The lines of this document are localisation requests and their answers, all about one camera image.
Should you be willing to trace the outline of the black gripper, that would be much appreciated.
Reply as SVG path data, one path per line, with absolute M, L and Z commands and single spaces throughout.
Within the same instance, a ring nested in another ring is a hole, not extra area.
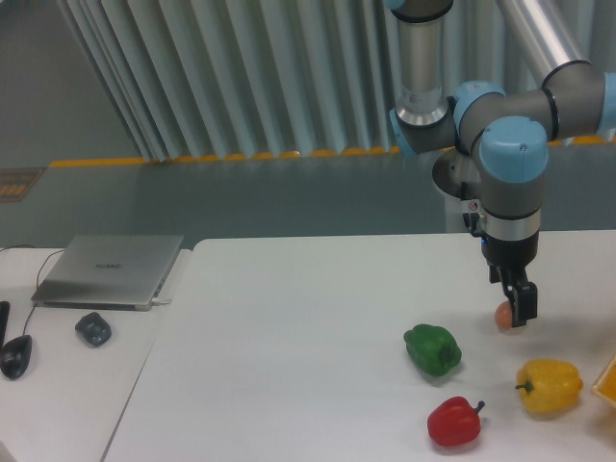
M 537 318 L 538 291 L 533 282 L 526 282 L 526 266 L 535 258 L 538 242 L 539 232 L 520 241 L 503 241 L 488 234 L 481 239 L 481 252 L 489 267 L 489 281 L 501 283 L 511 304 L 513 327 L 522 327 Z

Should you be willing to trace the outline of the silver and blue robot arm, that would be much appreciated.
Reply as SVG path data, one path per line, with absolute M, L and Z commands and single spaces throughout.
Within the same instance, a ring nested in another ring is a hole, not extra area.
M 515 327 L 537 315 L 526 277 L 537 253 L 551 141 L 615 125 L 615 77 L 582 53 L 552 1 L 501 1 L 536 90 L 507 94 L 487 81 L 443 91 L 443 23 L 449 1 L 389 1 L 398 21 L 402 93 L 390 113 L 399 150 L 416 155 L 450 147 L 472 162 L 476 183 L 457 181 L 470 233 L 480 238 L 490 279 L 501 285 Z

